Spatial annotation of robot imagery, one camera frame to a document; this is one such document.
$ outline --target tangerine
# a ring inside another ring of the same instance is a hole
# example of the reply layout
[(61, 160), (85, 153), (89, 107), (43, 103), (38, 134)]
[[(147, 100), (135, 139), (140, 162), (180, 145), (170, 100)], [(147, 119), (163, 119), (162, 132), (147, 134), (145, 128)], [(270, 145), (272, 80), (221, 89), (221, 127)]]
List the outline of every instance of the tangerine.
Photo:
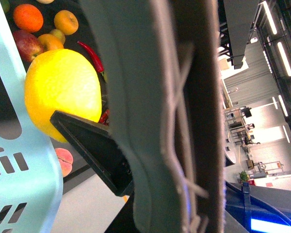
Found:
[(55, 15), (54, 24), (65, 35), (71, 35), (79, 28), (78, 19), (72, 12), (67, 10), (62, 10)]
[(31, 4), (17, 6), (13, 12), (13, 20), (20, 29), (29, 33), (35, 33), (43, 26), (41, 11)]

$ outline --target red apple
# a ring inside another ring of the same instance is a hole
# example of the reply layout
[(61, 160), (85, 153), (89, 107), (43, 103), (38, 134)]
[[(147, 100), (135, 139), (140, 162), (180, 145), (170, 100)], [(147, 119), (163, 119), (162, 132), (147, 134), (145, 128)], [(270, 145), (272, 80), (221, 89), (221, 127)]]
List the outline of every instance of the red apple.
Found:
[(36, 56), (43, 53), (43, 46), (34, 35), (18, 30), (12, 33), (21, 59), (32, 62)]

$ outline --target potted plant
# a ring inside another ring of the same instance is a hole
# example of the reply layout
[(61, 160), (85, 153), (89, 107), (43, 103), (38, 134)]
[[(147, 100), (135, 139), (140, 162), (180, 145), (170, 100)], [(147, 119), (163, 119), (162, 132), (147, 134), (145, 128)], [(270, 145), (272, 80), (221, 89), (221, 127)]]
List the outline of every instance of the potted plant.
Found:
[(248, 182), (248, 180), (250, 179), (249, 175), (247, 174), (247, 172), (245, 172), (245, 170), (239, 173), (239, 177), (240, 183)]

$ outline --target peach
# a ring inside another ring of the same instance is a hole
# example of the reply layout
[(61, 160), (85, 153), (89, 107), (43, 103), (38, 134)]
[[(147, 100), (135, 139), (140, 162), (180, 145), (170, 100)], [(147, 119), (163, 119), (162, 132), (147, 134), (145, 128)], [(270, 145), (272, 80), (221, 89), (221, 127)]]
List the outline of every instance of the peach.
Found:
[(66, 177), (72, 171), (73, 156), (70, 151), (63, 148), (56, 148), (55, 152), (62, 168), (63, 177)]
[(44, 51), (63, 49), (64, 46), (60, 39), (52, 34), (43, 34), (38, 37), (38, 40), (43, 46)]

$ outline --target ceiling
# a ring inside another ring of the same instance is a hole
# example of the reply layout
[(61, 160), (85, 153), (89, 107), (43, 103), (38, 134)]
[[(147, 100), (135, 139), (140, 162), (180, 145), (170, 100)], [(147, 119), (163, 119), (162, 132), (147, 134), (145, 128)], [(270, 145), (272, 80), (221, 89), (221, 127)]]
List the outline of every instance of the ceiling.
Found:
[[(283, 100), (281, 106), (286, 107), (287, 112), (283, 111), (283, 114), (291, 130), (291, 71), (286, 68), (287, 63), (284, 63), (278, 45), (280, 42), (291, 68), (291, 0), (263, 2), (218, 0), (221, 47), (224, 48), (219, 55), (227, 55), (235, 68), (241, 68), (239, 60), (243, 59), (245, 48), (250, 46), (250, 39), (257, 33), (268, 61), (266, 66)], [(270, 18), (274, 21), (276, 33)]]

